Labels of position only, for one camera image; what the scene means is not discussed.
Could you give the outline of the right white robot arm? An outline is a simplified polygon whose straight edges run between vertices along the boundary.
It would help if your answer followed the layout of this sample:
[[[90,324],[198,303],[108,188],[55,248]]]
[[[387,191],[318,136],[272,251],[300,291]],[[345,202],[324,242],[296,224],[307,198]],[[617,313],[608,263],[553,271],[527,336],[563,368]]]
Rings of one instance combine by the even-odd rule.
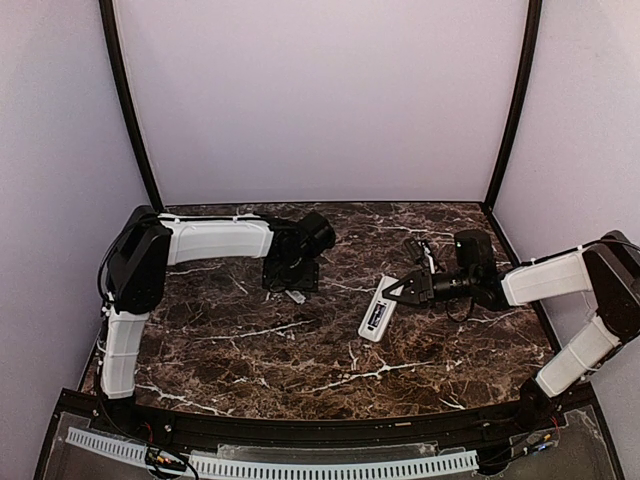
[[[481,230],[457,232],[454,246],[457,271],[420,266],[381,289],[381,297],[414,308],[468,298],[503,311],[576,292],[595,296],[588,323],[521,386],[514,421],[522,429],[550,416],[570,386],[639,335],[639,248],[617,230],[507,271],[498,270],[491,238]]]

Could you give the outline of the blue purple AAA battery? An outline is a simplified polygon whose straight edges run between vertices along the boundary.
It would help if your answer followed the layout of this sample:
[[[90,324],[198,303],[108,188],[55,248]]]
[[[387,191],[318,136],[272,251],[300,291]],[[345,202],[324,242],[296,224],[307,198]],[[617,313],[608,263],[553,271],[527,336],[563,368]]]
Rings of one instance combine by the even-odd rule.
[[[384,312],[386,310],[386,306],[383,304],[377,304],[372,311],[372,315],[369,319],[368,324],[373,328],[377,327],[384,316]]]

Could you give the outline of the white remote control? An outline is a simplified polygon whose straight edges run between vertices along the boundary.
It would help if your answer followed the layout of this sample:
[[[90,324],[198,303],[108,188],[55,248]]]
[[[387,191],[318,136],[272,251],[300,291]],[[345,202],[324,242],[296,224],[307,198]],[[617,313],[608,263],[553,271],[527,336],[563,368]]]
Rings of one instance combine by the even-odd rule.
[[[380,342],[395,312],[397,302],[387,299],[383,292],[398,282],[397,278],[383,276],[373,299],[358,328],[358,334],[371,342]]]

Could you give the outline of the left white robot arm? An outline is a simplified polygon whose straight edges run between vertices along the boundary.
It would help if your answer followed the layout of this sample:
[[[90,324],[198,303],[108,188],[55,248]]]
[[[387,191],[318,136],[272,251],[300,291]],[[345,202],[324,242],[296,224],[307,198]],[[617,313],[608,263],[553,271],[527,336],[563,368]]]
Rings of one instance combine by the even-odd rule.
[[[328,219],[268,215],[177,216],[139,206],[112,242],[97,274],[103,330],[98,387],[109,400],[135,392],[135,366],[150,314],[164,296],[168,267],[217,258],[262,260],[263,289],[315,292],[318,257],[334,247]]]

